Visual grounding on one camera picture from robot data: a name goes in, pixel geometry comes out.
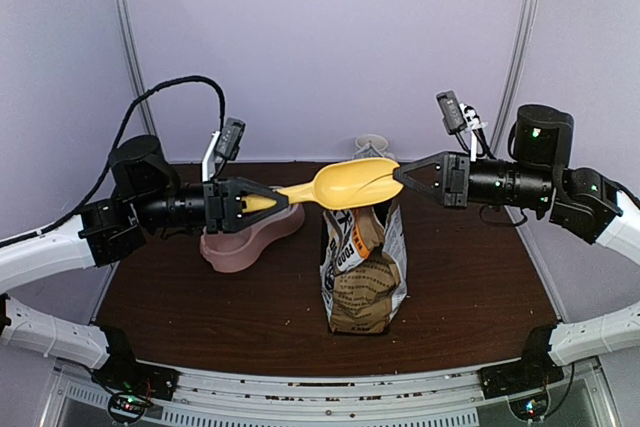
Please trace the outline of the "pink double pet feeder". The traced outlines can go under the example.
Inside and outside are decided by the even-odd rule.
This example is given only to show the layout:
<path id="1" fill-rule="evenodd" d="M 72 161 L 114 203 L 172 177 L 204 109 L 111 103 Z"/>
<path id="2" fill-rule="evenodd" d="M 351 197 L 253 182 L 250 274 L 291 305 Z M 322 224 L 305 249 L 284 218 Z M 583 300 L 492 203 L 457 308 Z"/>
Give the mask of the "pink double pet feeder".
<path id="1" fill-rule="evenodd" d="M 297 232 L 305 218 L 304 207 L 297 204 L 237 233 L 203 233 L 200 254 L 217 272 L 243 271 L 251 267 L 269 245 Z"/>

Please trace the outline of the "yellow plastic scoop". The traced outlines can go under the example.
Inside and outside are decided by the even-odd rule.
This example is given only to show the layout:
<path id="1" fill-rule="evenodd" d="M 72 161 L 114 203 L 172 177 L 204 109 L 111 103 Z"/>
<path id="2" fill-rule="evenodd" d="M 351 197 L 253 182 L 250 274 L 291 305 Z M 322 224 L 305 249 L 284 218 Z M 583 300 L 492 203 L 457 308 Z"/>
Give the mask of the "yellow plastic scoop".
<path id="1" fill-rule="evenodd" d="M 389 158 L 372 157 L 323 167 L 312 181 L 276 189 L 288 204 L 312 202 L 327 210 L 360 208 L 397 196 L 403 185 L 393 178 L 400 165 Z"/>

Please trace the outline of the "pet food bag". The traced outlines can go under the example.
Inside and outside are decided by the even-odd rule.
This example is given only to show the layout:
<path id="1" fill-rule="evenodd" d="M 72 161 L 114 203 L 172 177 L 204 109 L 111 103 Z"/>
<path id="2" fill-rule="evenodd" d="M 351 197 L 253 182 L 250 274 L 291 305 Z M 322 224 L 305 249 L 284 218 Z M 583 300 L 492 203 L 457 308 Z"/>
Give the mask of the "pet food bag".
<path id="1" fill-rule="evenodd" d="M 333 334 L 386 332 L 407 296 L 407 251 L 397 199 L 322 213 L 319 277 Z"/>

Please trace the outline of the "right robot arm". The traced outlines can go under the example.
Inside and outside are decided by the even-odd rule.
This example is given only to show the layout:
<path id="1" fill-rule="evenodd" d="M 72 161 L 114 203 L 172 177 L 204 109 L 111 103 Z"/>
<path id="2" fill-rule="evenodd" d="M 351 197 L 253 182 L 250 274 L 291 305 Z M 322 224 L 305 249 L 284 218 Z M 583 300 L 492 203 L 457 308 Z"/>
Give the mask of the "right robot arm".
<path id="1" fill-rule="evenodd" d="M 591 168 L 572 169 L 574 119 L 553 107 L 519 107 L 509 136 L 509 161 L 471 160 L 441 152 L 397 168 L 403 186 L 446 208 L 470 203 L 529 209 L 588 244 L 639 260 L 639 200 L 625 186 Z M 639 305 L 575 323 L 539 327 L 513 366 L 519 387 L 535 387 L 551 366 L 639 344 Z"/>

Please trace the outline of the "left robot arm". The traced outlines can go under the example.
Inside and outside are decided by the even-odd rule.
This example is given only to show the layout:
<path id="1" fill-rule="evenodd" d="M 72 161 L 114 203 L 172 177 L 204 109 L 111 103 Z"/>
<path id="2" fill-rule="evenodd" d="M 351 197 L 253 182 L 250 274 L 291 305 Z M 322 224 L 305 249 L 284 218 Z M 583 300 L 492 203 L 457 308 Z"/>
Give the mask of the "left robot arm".
<path id="1" fill-rule="evenodd" d="M 286 197 L 255 181 L 219 178 L 239 140 L 215 131 L 201 163 L 201 180 L 181 182 L 164 160 L 157 137 L 141 135 L 111 152 L 111 197 L 90 202 L 55 227 L 42 227 L 1 243 L 1 342 L 105 372 L 123 391 L 137 389 L 144 371 L 126 334 L 114 327 L 81 325 L 35 310 L 11 291 L 74 270 L 108 266 L 145 246 L 158 228 L 197 234 L 261 230 L 292 211 Z"/>

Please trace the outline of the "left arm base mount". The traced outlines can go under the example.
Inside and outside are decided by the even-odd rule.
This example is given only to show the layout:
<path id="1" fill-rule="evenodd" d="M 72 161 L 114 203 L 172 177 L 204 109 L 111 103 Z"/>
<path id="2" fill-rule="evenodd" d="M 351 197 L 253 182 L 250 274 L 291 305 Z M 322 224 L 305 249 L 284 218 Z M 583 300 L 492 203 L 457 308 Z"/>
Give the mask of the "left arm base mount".
<path id="1" fill-rule="evenodd" d="M 109 395 L 107 413 L 117 425 L 141 420 L 154 400 L 173 399 L 179 380 L 176 369 L 139 361 L 121 329 L 105 326 L 100 332 L 106 337 L 107 359 L 90 370 L 91 378 Z"/>

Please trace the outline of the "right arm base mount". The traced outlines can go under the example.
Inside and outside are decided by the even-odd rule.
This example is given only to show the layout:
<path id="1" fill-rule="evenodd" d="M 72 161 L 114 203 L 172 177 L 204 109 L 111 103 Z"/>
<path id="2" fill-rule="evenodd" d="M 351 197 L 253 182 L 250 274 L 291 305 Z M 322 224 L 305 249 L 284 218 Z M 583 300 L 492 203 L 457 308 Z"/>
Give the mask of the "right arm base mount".
<path id="1" fill-rule="evenodd" d="M 478 370 L 485 399 L 508 397 L 511 413 L 532 425 L 551 413 L 549 387 L 564 379 L 564 370 L 549 355 L 554 325 L 534 328 L 527 336 L 518 360 Z"/>

